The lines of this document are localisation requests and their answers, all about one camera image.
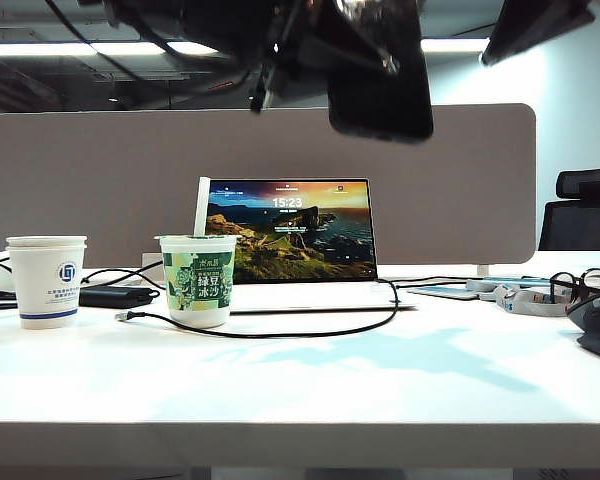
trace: chair headrest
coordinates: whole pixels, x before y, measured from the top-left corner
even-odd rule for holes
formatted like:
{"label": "chair headrest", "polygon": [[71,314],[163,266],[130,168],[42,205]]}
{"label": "chair headrest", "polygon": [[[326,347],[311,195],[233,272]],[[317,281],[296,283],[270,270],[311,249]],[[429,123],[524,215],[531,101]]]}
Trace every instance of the chair headrest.
{"label": "chair headrest", "polygon": [[600,200],[600,168],[560,172],[556,194],[558,198]]}

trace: landscape wallpaper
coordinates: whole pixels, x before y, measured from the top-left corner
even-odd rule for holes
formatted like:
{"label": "landscape wallpaper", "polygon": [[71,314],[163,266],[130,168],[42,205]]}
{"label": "landscape wallpaper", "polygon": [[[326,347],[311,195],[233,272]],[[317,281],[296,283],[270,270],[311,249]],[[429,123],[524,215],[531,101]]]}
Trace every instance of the landscape wallpaper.
{"label": "landscape wallpaper", "polygon": [[234,282],[374,279],[365,181],[222,181],[206,233],[240,235]]}

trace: white paper cup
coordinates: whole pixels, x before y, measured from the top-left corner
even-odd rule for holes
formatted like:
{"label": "white paper cup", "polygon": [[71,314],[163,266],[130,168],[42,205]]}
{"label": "white paper cup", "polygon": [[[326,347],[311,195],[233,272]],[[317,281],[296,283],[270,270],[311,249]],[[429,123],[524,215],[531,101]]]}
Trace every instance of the white paper cup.
{"label": "white paper cup", "polygon": [[78,312],[86,238],[7,238],[23,328],[57,328],[71,323]]}
{"label": "white paper cup", "polygon": [[236,235],[165,235],[160,240],[169,314],[195,328],[227,321]]}

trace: cup lid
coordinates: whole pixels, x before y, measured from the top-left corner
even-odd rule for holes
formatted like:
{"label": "cup lid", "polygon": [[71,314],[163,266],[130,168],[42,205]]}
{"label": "cup lid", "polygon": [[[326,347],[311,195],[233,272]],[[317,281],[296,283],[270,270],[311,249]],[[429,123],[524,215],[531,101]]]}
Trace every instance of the cup lid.
{"label": "cup lid", "polygon": [[60,247],[83,245],[84,235],[34,235],[26,237],[7,237],[10,247]]}
{"label": "cup lid", "polygon": [[235,242],[240,235],[157,235],[154,237],[160,243],[190,244],[210,241]]}

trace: eyeglasses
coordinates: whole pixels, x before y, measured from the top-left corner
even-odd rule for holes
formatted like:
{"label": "eyeglasses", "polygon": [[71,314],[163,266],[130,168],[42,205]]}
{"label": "eyeglasses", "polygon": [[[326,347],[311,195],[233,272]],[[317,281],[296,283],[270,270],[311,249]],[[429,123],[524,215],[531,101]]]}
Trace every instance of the eyeglasses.
{"label": "eyeglasses", "polygon": [[556,296],[568,296],[569,303],[581,302],[600,293],[600,268],[590,268],[579,277],[569,272],[558,272],[549,282],[552,303],[555,303]]}

